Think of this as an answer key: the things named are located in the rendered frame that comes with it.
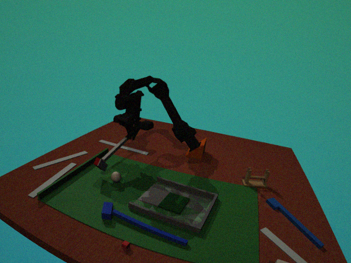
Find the dark green mat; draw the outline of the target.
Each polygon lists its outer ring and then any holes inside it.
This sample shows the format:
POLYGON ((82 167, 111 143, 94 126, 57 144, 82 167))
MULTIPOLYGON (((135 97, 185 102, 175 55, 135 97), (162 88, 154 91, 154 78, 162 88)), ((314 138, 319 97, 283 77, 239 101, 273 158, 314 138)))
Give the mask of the dark green mat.
POLYGON ((212 180, 112 155, 106 171, 92 164, 39 200, 98 231, 156 253, 193 263, 259 263, 257 188, 212 180), (121 181, 113 182, 113 172, 121 181), (157 177, 218 194, 200 233, 128 207, 150 187, 164 189, 157 177), (102 219, 104 202, 113 210, 188 240, 186 246, 134 226, 114 215, 102 219))

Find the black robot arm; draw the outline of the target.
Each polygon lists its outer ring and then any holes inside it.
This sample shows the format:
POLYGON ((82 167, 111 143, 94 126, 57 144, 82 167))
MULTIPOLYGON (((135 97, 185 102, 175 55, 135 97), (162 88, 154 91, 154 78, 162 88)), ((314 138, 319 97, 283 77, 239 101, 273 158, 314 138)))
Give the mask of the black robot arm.
POLYGON ((160 78, 153 78, 152 76, 147 76, 141 79, 127 79, 119 88, 120 93, 115 96, 115 106, 118 110, 126 109, 126 112, 119 116, 118 121, 120 125, 127 127, 136 122, 135 112, 130 113, 128 108, 139 108, 141 97, 144 96, 141 90, 137 90, 142 87, 147 87, 150 93, 153 93, 158 99, 161 100, 164 105, 172 123, 172 131, 176 138, 189 146, 190 151, 200 147, 201 142, 198 142, 194 136, 196 130, 190 127, 187 122, 183 121, 176 110, 173 102, 169 97, 169 89, 163 80, 160 78), (151 83, 157 83, 152 88, 149 86, 151 83), (137 90, 135 93, 133 91, 137 90), (132 93, 132 94, 131 94, 132 93))

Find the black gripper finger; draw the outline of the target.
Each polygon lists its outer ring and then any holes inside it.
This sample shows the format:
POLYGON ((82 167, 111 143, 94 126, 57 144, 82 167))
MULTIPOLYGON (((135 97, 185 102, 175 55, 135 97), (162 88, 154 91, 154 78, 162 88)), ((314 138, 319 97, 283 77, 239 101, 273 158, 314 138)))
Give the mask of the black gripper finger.
POLYGON ((132 140, 134 141, 138 131, 140 130, 140 128, 136 128, 136 127, 132 127, 133 129, 133 136, 132 136, 132 140))
POLYGON ((133 130, 132 127, 133 127, 133 124, 125 127, 127 134, 129 134, 133 130))

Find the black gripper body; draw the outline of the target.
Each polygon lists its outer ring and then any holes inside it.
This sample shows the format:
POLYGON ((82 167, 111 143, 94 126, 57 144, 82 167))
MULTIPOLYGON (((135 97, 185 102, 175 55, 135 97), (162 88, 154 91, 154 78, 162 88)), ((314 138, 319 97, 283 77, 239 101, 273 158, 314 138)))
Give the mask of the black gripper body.
MULTIPOLYGON (((141 111, 140 107, 139 108, 132 108, 132 107, 130 107, 130 108, 128 108, 128 111, 130 113, 132 113, 132 111, 135 112, 136 122, 134 122, 134 127, 140 128, 142 130, 150 130, 150 129, 152 129, 154 127, 154 124, 151 121, 147 121, 147 120, 142 121, 142 122, 139 121, 139 120, 141 120, 141 117, 139 117, 140 116, 140 111, 141 111)), ((119 123, 119 121, 118 121, 119 116, 121 116, 121 114, 116 115, 114 117, 114 122, 115 123, 119 123)))

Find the beige ball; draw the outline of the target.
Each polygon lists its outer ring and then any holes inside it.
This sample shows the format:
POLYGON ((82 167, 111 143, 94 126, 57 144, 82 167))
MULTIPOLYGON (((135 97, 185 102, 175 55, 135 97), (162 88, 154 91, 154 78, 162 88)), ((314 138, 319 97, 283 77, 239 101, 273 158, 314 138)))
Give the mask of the beige ball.
POLYGON ((112 180, 113 182, 119 182, 119 181, 121 181, 121 174, 120 174, 119 172, 117 172, 117 171, 113 172, 113 173, 111 174, 111 180, 112 180))

